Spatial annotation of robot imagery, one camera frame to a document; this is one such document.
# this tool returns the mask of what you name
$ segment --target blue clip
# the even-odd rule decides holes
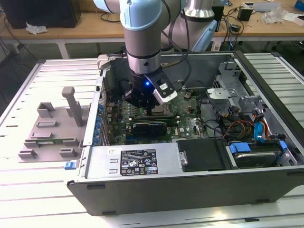
[[[243,153],[251,151],[247,142],[233,143],[231,146],[229,146],[229,149],[231,153]]]
[[[76,169],[76,162],[68,161],[65,165],[65,170],[75,170]]]
[[[102,118],[100,116],[96,117],[96,122],[100,123],[102,121]]]
[[[101,125],[100,123],[95,123],[95,128],[100,129]]]
[[[261,122],[255,123],[255,131],[254,131],[254,138],[255,140],[261,141],[264,143],[265,140],[262,138],[263,135],[263,124]]]
[[[93,138],[93,143],[98,143],[98,142],[99,142],[99,139],[96,138],[96,137],[94,137],[94,138]]]
[[[284,141],[280,141],[280,146],[282,147],[283,151],[287,150],[287,145]]]

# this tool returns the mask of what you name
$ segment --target warning label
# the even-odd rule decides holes
[[[157,160],[155,149],[122,151],[121,168],[122,176],[157,174]]]

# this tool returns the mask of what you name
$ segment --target screw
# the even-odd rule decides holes
[[[184,159],[184,158],[182,158],[182,159],[180,160],[180,162],[181,162],[181,165],[182,165],[182,166],[187,165],[187,161],[186,161],[186,159]]]

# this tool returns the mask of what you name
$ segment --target computer case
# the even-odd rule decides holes
[[[219,31],[220,22],[223,16],[224,12],[224,5],[221,0],[213,0],[212,4],[212,10],[214,12],[214,20],[218,22],[217,28],[215,29],[215,32]]]
[[[0,0],[14,29],[35,26],[74,28],[80,19],[79,0]]]

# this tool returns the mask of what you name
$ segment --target table leg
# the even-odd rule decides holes
[[[70,53],[67,50],[67,44],[65,43],[58,43],[57,44],[63,59],[71,58]]]
[[[9,44],[9,49],[15,54],[19,55],[19,49],[18,49],[18,44]]]
[[[222,45],[222,39],[218,37],[214,37],[211,51],[219,51],[221,45]]]
[[[264,46],[263,46],[263,48],[262,48],[262,51],[267,51],[270,43],[271,43],[271,41],[266,41],[266,42],[264,43]]]
[[[96,48],[98,55],[101,55],[102,53],[101,53],[100,43],[96,43]]]

